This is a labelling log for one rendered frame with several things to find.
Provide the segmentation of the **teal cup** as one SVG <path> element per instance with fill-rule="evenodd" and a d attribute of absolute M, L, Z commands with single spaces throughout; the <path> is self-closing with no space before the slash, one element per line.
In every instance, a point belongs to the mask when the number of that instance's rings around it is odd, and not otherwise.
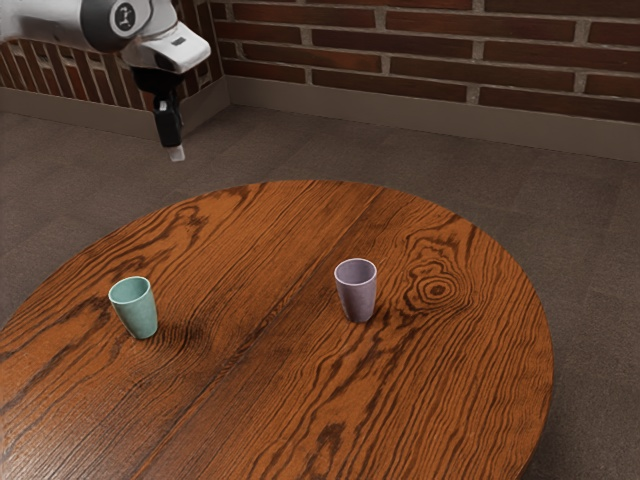
<path fill-rule="evenodd" d="M 135 339 L 147 339 L 156 333 L 158 315 L 147 278 L 132 276 L 118 281 L 110 288 L 108 298 L 125 329 Z"/>

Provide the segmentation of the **purple cup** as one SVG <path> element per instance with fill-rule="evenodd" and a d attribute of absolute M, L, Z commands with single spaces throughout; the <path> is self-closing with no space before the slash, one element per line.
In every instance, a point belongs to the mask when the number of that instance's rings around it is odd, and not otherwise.
<path fill-rule="evenodd" d="M 370 260 L 351 258 L 334 269 L 336 289 L 348 320 L 367 322 L 374 313 L 377 295 L 377 267 Z"/>

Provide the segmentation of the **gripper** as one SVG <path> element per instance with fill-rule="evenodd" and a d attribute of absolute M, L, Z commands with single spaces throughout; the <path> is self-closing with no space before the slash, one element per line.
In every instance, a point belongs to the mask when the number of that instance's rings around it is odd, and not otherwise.
<path fill-rule="evenodd" d="M 183 75 L 154 68 L 131 66 L 137 87 L 153 96 L 153 115 L 161 145 L 172 162 L 186 159 L 182 146 L 183 122 L 179 111 L 177 88 Z"/>

